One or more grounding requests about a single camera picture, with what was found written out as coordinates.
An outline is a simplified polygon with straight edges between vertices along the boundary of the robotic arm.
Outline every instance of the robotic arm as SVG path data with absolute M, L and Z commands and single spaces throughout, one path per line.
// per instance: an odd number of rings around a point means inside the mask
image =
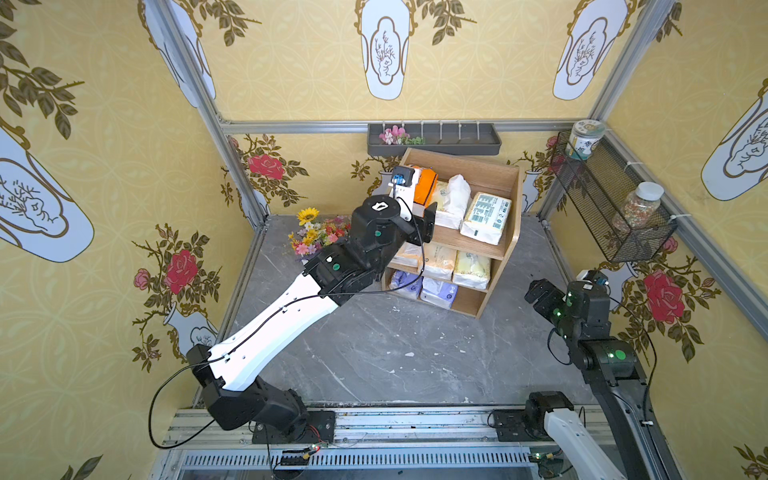
M 632 346 L 611 337 L 607 278 L 581 272 L 563 293 L 548 280 L 531 283 L 525 300 L 547 319 L 568 346 L 605 412 L 627 476 L 632 480 L 680 480 L 672 454 L 647 398 L 648 383 Z M 581 426 L 562 393 L 532 393 L 525 422 L 554 439 L 582 478 L 624 478 Z
M 384 269 L 406 242 L 432 239 L 436 204 L 423 217 L 412 215 L 419 169 L 392 172 L 392 196 L 375 195 L 352 215 L 349 236 L 324 247 L 293 284 L 241 331 L 212 347 L 187 353 L 203 387 L 203 401 L 224 430 L 250 420 L 271 425 L 290 438 L 302 432 L 306 408 L 292 389 L 280 390 L 258 375 L 263 367 L 307 327 L 381 280 Z

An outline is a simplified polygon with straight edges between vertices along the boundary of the black cable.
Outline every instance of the black cable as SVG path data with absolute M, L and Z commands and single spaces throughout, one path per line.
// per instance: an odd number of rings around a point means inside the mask
M 202 429 L 197 430 L 197 432 L 194 435 L 192 435 L 190 438 L 184 440 L 183 442 L 179 442 L 176 445 L 169 445 L 169 446 L 159 445 L 157 442 L 154 441 L 154 436 L 152 435 L 152 410 L 154 409 L 154 401 L 157 400 L 157 396 L 160 395 L 160 391 L 163 389 L 163 387 L 165 387 L 171 380 L 175 379 L 176 376 L 179 373 L 182 373 L 186 369 L 191 369 L 191 368 L 194 368 L 196 366 L 210 365 L 211 363 L 218 362 L 219 360 L 221 360 L 223 358 L 224 357 L 221 356 L 221 357 L 219 357 L 219 358 L 217 358 L 215 360 L 211 360 L 210 362 L 200 362 L 200 363 L 195 363 L 194 365 L 187 365 L 185 367 L 182 367 L 181 369 L 179 369 L 178 372 L 176 372 L 175 374 L 171 375 L 168 378 L 168 380 L 166 380 L 165 383 L 163 383 L 163 385 L 161 385 L 160 388 L 157 389 L 157 391 L 154 393 L 154 396 L 152 397 L 152 402 L 149 405 L 149 415 L 147 415 L 147 430 L 149 431 L 149 439 L 152 442 L 152 445 L 154 445 L 154 446 L 156 446 L 156 447 L 158 447 L 159 449 L 162 449 L 162 450 L 175 449 L 176 447 L 182 446 L 183 444 L 189 442 L 191 439 L 193 439 L 196 436 L 198 436 L 203 430 L 207 429 L 212 423 L 215 422 L 215 420 L 211 420 Z
M 552 354 L 552 357 L 557 360 L 559 363 L 562 363 L 563 365 L 571 365 L 573 363 L 573 360 L 571 360 L 571 354 L 568 353 L 568 363 L 563 362 L 560 360 L 557 356 L 554 355 L 554 352 L 552 352 L 552 347 L 550 346 L 550 342 L 552 341 L 552 334 L 555 333 L 557 329 L 552 329 L 549 331 L 549 336 L 547 337 L 547 350 L 549 350 L 549 353 Z
M 260 325 L 259 325 L 259 326 L 258 326 L 258 327 L 257 327 L 257 328 L 256 328 L 256 329 L 253 331 L 253 332 L 252 332 L 252 333 L 250 333 L 248 336 L 246 336 L 246 337 L 245 337 L 245 339 L 243 339 L 242 341 L 240 341 L 240 343 L 238 343 L 237 345 L 235 345 L 235 347 L 233 347 L 233 348 L 232 348 L 232 350 L 230 350 L 229 352 L 227 352 L 227 354 L 226 354 L 226 355 L 223 355 L 223 356 L 221 356 L 221 357 L 219 357 L 219 358 L 217 358 L 217 359 L 215 359 L 215 360 L 210 360 L 210 361 L 208 361 L 208 360 L 207 360 L 207 361 L 205 361 L 205 362 L 200 362 L 200 363 L 196 363 L 196 364 L 194 364 L 194 365 L 187 365 L 187 366 L 185 366 L 185 367 L 182 367 L 182 368 L 181 368 L 181 369 L 179 369 L 179 370 L 178 370 L 176 373 L 174 373 L 172 376 L 170 376 L 170 378 L 168 378 L 168 380 L 166 380 L 166 381 L 165 381 L 165 382 L 164 382 L 164 383 L 163 383 L 163 384 L 162 384 L 162 385 L 161 385 L 161 386 L 160 386 L 160 387 L 157 389 L 157 391 L 154 393 L 154 396 L 152 397 L 152 402 L 150 403 L 150 406 L 149 406 L 149 414 L 147 415 L 147 430 L 149 431 L 149 439 L 150 439 L 150 441 L 152 442 L 152 445 L 154 445 L 155 447 L 157 447 L 157 448 L 159 448 L 159 449 L 163 449 L 163 450 L 175 449 L 176 447 L 178 447 L 178 446 L 182 446 L 183 444 L 185 444 L 185 443 L 189 442 L 191 439 L 193 439 L 193 438 L 195 438 L 196 436 L 198 436 L 198 435 L 199 435 L 199 434 L 200 434 L 200 433 L 201 433 L 203 430 L 207 429 L 207 428 L 208 428 L 208 427 L 209 427 L 211 424 L 213 424 L 213 423 L 215 422 L 215 420 L 211 420 L 211 421 L 210 421 L 210 423 L 208 423 L 208 424 L 207 424 L 207 425 L 205 425 L 205 426 L 204 426 L 202 429 L 200 429 L 200 430 L 198 430 L 197 432 L 195 432 L 195 434 L 194 434 L 194 435 L 192 435 L 190 438 L 188 438 L 188 439 L 184 440 L 183 442 L 177 443 L 176 445 L 169 445 L 169 446 L 162 446 L 162 445 L 159 445 L 157 442 L 155 442 L 155 440 L 154 440 L 154 436 L 152 435 L 152 411 L 153 411 L 153 409 L 154 409 L 154 402 L 155 402 L 155 400 L 157 399 L 157 396 L 158 396 L 158 395 L 160 395 L 160 391 L 161 391 L 161 390 L 162 390 L 162 389 L 163 389 L 163 388 L 164 388 L 164 387 L 165 387 L 165 386 L 166 386 L 166 385 L 167 385 L 167 384 L 168 384 L 168 383 L 169 383 L 171 380 L 173 380 L 174 378 L 176 378 L 176 376 L 177 376 L 179 373 L 182 373 L 184 370 L 186 370 L 186 369 L 191 369 L 191 368 L 194 368 L 194 367 L 196 367 L 196 366 L 204 366 L 204 365 L 206 366 L 206 365 L 210 365 L 210 364 L 211 364 L 211 363 L 213 363 L 213 362 L 218 362 L 219 360 L 225 359 L 227 356 L 229 356 L 229 355 L 232 355 L 232 353 L 234 353 L 234 352 L 235 352 L 235 350 L 239 349 L 239 348 L 240 348 L 240 347 L 241 347 L 241 346 L 242 346 L 242 345 L 243 345 L 245 342 L 247 342 L 247 341 L 248 341 L 248 340 L 249 340 L 251 337 L 253 337 L 254 335 L 256 335 L 256 334 L 258 333 L 258 331 L 261 329 L 261 327 L 263 327 L 263 326 L 264 326 L 264 324 L 266 324 L 267 322 L 269 322 L 269 321 L 270 321 L 270 320 L 271 320 L 271 319 L 272 319 L 272 318 L 273 318 L 275 315 L 277 315 L 278 313 L 282 312 L 282 311 L 283 311 L 283 310 L 284 310 L 284 309 L 285 309 L 287 306 L 289 306 L 289 305 L 293 305 L 294 303 L 300 302 L 300 301 L 302 301 L 302 300 L 308 300 L 308 299 L 310 299 L 310 298 L 316 298 L 316 297 L 320 297 L 320 296 L 332 296 L 332 295 L 337 295 L 337 296 L 338 296 L 338 295 L 366 295 L 366 294 L 370 295 L 370 294 L 374 294 L 374 293 L 391 293 L 391 292 L 395 292 L 395 291 L 397 291 L 397 290 L 400 290 L 400 289 L 406 288 L 407 286 L 411 286 L 412 284 L 414 284 L 415 282 L 417 282 L 417 281 L 419 280 L 419 278 L 421 278 L 421 277 L 422 277 L 422 275 L 424 274 L 424 267 L 426 266 L 426 255 L 425 255 L 425 253 L 424 253 L 424 241 L 422 240 L 422 233 L 421 233 L 421 231 L 419 230 L 419 225 L 416 223 L 416 219 L 415 219 L 415 218 L 414 218 L 414 216 L 413 216 L 413 212 L 411 211 L 410 207 L 408 207 L 408 205 L 406 204 L 406 202 L 405 202 L 404 200 L 403 200 L 403 203 L 402 203 L 402 204 L 403 204 L 403 206 L 405 206 L 405 207 L 408 209 L 408 212 L 411 214 L 411 221 L 413 222 L 413 226 L 414 226 L 414 228 L 416 228 L 416 235 L 417 235 L 417 237 L 419 238 L 419 243 L 421 244 L 421 247 L 422 247 L 422 269 L 421 269 L 421 271 L 419 271 L 419 275 L 418 275 L 418 276 L 417 276 L 415 279 L 411 280 L 410 282 L 406 283 L 405 285 L 401 285 L 401 286 L 398 286 L 397 288 L 393 288 L 393 289 L 389 289 L 389 290 L 377 290 L 377 291 L 375 291 L 375 292 L 339 292 L 339 293 L 325 293 L 325 294 L 323 294 L 323 295 L 321 295 L 321 294 L 319 294 L 319 293 L 318 293 L 318 294 L 316 294 L 316 295 L 304 296 L 304 297 L 302 297 L 302 298 L 299 298 L 299 299 L 294 299 L 294 300 L 292 300 L 292 301 L 290 301 L 290 302 L 286 303 L 286 304 L 285 304 L 285 305 L 283 305 L 282 307 L 280 307 L 278 310 L 275 310 L 275 311 L 272 313 L 272 315 L 268 316 L 268 317 L 267 317 L 267 318 L 266 318 L 266 319 L 265 319 L 265 320 L 264 320 L 264 321 L 263 321 L 263 322 L 262 322 L 262 323 L 261 323 L 261 324 L 260 324 Z
M 659 357 L 656 354 L 656 346 L 654 345 L 654 341 L 650 339 L 650 333 L 648 333 L 648 330 L 645 329 L 645 322 L 641 320 L 637 315 L 634 314 L 632 310 L 629 310 L 626 305 L 624 305 L 622 302 L 616 300 L 615 298 L 608 297 L 614 302 L 618 303 L 620 306 L 624 307 L 625 310 L 629 312 L 630 315 L 634 317 L 635 320 L 637 320 L 640 324 L 640 326 L 643 327 L 643 332 L 645 332 L 645 336 L 648 338 L 648 342 L 650 343 L 651 349 L 654 351 L 654 366 L 650 369 L 650 376 L 648 376 L 648 383 L 645 386 L 645 392 L 643 392 L 643 421 L 648 421 L 648 412 L 646 410 L 646 404 L 648 401 L 648 393 L 650 391 L 650 383 L 654 381 L 654 373 L 656 372 L 656 365 L 659 363 Z

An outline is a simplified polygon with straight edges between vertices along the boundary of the electrical wire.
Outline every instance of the electrical wire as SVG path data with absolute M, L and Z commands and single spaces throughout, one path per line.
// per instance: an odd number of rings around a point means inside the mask
M 654 366 L 650 369 L 650 375 L 648 376 L 648 383 L 646 384 L 645 391 L 643 392 L 643 422 L 647 422 L 648 421 L 648 411 L 646 409 L 646 405 L 647 405 L 647 400 L 648 400 L 648 393 L 650 391 L 650 383 L 654 381 L 654 373 L 656 372 L 656 366 L 659 363 L 659 357 L 656 354 L 656 346 L 654 345 L 654 341 L 652 339 L 650 339 L 650 333 L 648 333 L 648 330 L 645 328 L 645 322 L 643 320 L 641 320 L 637 315 L 635 315 L 632 310 L 629 310 L 629 308 L 627 308 L 627 306 L 624 305 L 622 302 L 620 302 L 620 301 L 618 301 L 615 298 L 610 297 L 610 296 L 608 298 L 610 298 L 614 302 L 618 303 L 620 306 L 624 307 L 624 309 L 627 310 L 629 312 L 629 314 L 632 315 L 632 317 L 639 322 L 640 326 L 643 327 L 643 332 L 645 332 L 645 336 L 648 338 L 648 342 L 650 343 L 651 349 L 654 351 Z M 618 398 L 619 400 L 621 400 L 622 402 L 627 403 L 626 400 L 622 399 L 620 396 L 616 395 L 615 393 L 614 393 L 614 396 L 616 398 Z M 659 458 L 659 463 L 661 465 L 661 468 L 664 469 L 664 474 L 667 477 L 669 477 L 669 472 L 667 471 L 667 466 L 664 464 L 664 460 L 661 458 L 661 454 L 659 453 L 659 447 L 658 447 L 658 445 L 656 445 L 656 440 L 654 439 L 654 436 L 653 436 L 653 434 L 650 431 L 648 432 L 648 438 L 650 438 L 650 442 L 654 445 L 654 450 L 656 451 L 656 456 Z
M 396 197 L 395 200 L 402 200 L 402 198 Z M 376 291 L 373 291 L 373 292 L 338 292 L 338 293 L 328 292 L 328 293 L 324 293 L 324 294 L 318 293 L 316 295 L 309 295 L 309 296 L 304 296 L 304 297 L 299 298 L 299 299 L 294 299 L 294 300 L 286 303 L 285 305 L 281 306 L 279 309 L 275 310 L 253 332 L 251 332 L 249 335 L 247 335 L 243 340 L 240 341 L 240 343 L 235 345 L 235 347 L 233 347 L 232 350 L 227 352 L 225 355 L 222 355 L 222 356 L 220 356 L 219 358 L 217 358 L 215 360 L 206 360 L 205 362 L 200 362 L 200 363 L 196 363 L 194 365 L 187 365 L 185 367 L 182 367 L 177 372 L 175 372 L 173 375 L 171 375 L 168 378 L 168 380 L 166 380 L 162 385 L 160 385 L 160 387 L 157 389 L 157 391 L 154 393 L 154 396 L 152 397 L 152 402 L 150 403 L 150 406 L 149 406 L 149 414 L 147 415 L 147 431 L 149 432 L 149 439 L 152 442 L 152 445 L 154 445 L 155 447 L 157 447 L 159 449 L 163 449 L 163 450 L 175 449 L 176 447 L 182 446 L 183 444 L 189 442 L 191 439 L 193 439 L 196 436 L 198 436 L 200 433 L 202 433 L 203 430 L 207 429 L 209 426 L 211 426 L 216 421 L 216 420 L 211 420 L 202 429 L 200 429 L 197 432 L 195 432 L 190 438 L 185 439 L 183 442 L 179 442 L 179 443 L 177 443 L 175 445 L 169 445 L 169 446 L 163 446 L 163 445 L 158 444 L 157 442 L 155 442 L 154 436 L 152 435 L 152 411 L 154 410 L 154 402 L 157 399 L 157 396 L 160 395 L 161 390 L 171 380 L 176 378 L 176 376 L 179 373 L 182 373 L 186 369 L 191 369 L 191 368 L 194 368 L 196 366 L 208 366 L 211 363 L 218 362 L 219 360 L 223 360 L 227 356 L 232 355 L 235 352 L 235 350 L 239 349 L 245 342 L 247 342 L 254 335 L 256 335 L 259 332 L 259 330 L 261 330 L 261 327 L 263 327 L 267 322 L 269 322 L 275 315 L 277 315 L 280 312 L 283 312 L 287 306 L 293 305 L 294 303 L 298 303 L 298 302 L 300 302 L 302 300 L 308 300 L 308 299 L 311 299 L 311 298 L 317 298 L 317 297 L 322 297 L 322 296 L 372 295 L 372 294 L 376 294 L 376 293 L 391 293 L 391 292 L 395 292 L 397 290 L 406 288 L 408 286 L 411 286 L 415 282 L 419 281 L 419 279 L 422 278 L 422 276 L 424 274 L 424 267 L 426 266 L 426 254 L 424 253 L 424 241 L 422 240 L 422 233 L 419 230 L 419 225 L 416 223 L 416 219 L 414 218 L 414 215 L 413 215 L 413 212 L 411 211 L 411 208 L 407 205 L 407 203 L 404 200 L 402 200 L 402 205 L 405 208 L 408 209 L 408 212 L 411 215 L 411 222 L 413 223 L 413 226 L 414 226 L 414 228 L 416 230 L 416 236 L 419 238 L 419 243 L 421 244 L 421 248 L 422 248 L 422 269 L 419 271 L 419 275 L 415 279 L 411 280 L 410 282 L 406 283 L 405 285 L 401 285 L 401 286 L 398 286 L 397 288 L 393 288 L 393 289 L 389 289 L 389 290 L 376 290 Z M 336 288 L 337 286 L 339 286 L 341 284 L 342 284 L 342 282 L 339 282 L 333 288 Z
M 213 424 L 213 423 L 215 422 L 215 420 L 211 420 L 211 421 L 210 421 L 210 422 L 208 422 L 208 424 L 207 424 L 207 425 L 205 425 L 205 426 L 204 426 L 202 429 L 200 429 L 200 430 L 197 430 L 197 432 L 195 432 L 195 433 L 194 433 L 194 435 L 192 435 L 190 438 L 188 438 L 188 439 L 184 440 L 183 442 L 179 442 L 179 443 L 177 443 L 176 445 L 169 445 L 169 446 L 163 446 L 163 445 L 160 445 L 160 444 L 158 444 L 157 442 L 155 442 L 155 440 L 154 440 L 154 436 L 152 435 L 152 410 L 154 409 L 154 402 L 155 402 L 155 400 L 157 400 L 157 396 L 158 396 L 158 395 L 160 395 L 160 391 L 163 389 L 163 387 L 165 387 L 165 386 L 166 386 L 166 385 L 167 385 L 167 384 L 168 384 L 168 383 L 169 383 L 171 380 L 175 379 L 175 378 L 176 378 L 176 376 L 177 376 L 179 373 L 182 373 L 182 372 L 183 372 L 184 370 L 186 370 L 186 369 L 191 369 L 191 368 L 194 368 L 194 367 L 196 367 L 196 366 L 202 366 L 202 365 L 210 365 L 211 363 L 213 363 L 213 362 L 218 362 L 219 360 L 222 360 L 223 358 L 224 358 L 224 357 L 223 357 L 223 356 L 221 356 L 221 357 L 219 357 L 219 358 L 217 358 L 217 359 L 215 359 L 215 360 L 211 360 L 211 361 L 209 361 L 209 362 L 200 362 L 200 363 L 195 363 L 194 365 L 187 365 L 187 366 L 185 366 L 185 367 L 182 367 L 181 369 L 179 369 L 179 371 L 178 371 L 178 372 L 176 372 L 175 374 L 171 375 L 171 376 L 168 378 L 168 380 L 166 380 L 166 381 L 163 383 L 163 385 L 161 385 L 161 386 L 160 386 L 160 388 L 158 388 L 158 389 L 157 389 L 157 391 L 154 393 L 154 396 L 152 397 L 152 402 L 151 402 L 151 403 L 150 403 L 150 405 L 149 405 L 149 415 L 147 415 L 147 431 L 149 432 L 149 439 L 150 439 L 150 442 L 152 442 L 152 445 L 154 445 L 154 446 L 156 446 L 157 448 L 159 448 L 159 449 L 162 449 L 162 450 L 170 450 L 170 449 L 175 449 L 176 447 L 180 447 L 180 446 L 182 446 L 183 444 L 185 444 L 185 443 L 189 442 L 191 439 L 193 439 L 193 438 L 195 438 L 196 436 L 198 436 L 200 433 L 202 433 L 202 431 L 203 431 L 203 430 L 207 429 L 209 426 L 211 426 L 211 424 Z
M 552 347 L 550 346 L 550 342 L 552 341 L 552 334 L 555 333 L 557 329 L 552 329 L 549 331 L 549 336 L 547 337 L 547 350 L 549 350 L 549 353 L 552 354 L 552 357 L 557 360 L 559 363 L 562 363 L 563 365 L 571 365 L 573 363 L 573 360 L 571 359 L 571 353 L 568 353 L 568 363 L 563 362 L 560 360 L 557 356 L 554 355 L 554 352 L 552 352 Z

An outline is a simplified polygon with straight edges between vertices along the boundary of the orange package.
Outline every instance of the orange package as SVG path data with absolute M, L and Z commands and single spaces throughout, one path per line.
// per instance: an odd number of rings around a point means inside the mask
M 413 194 L 413 203 L 427 207 L 429 202 L 432 201 L 432 194 L 437 189 L 437 174 L 434 170 L 429 170 L 428 168 L 422 168 L 421 170 L 419 183 L 416 185 L 415 193 Z

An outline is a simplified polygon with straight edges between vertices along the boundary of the wire mesh basket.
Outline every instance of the wire mesh basket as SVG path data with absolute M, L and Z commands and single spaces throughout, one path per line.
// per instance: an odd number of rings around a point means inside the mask
M 607 139 L 587 160 L 565 154 L 569 131 L 558 135 L 551 167 L 609 262 L 650 260 L 677 229 L 662 204 L 643 227 L 633 228 L 621 213 L 627 195 L 644 181 Z

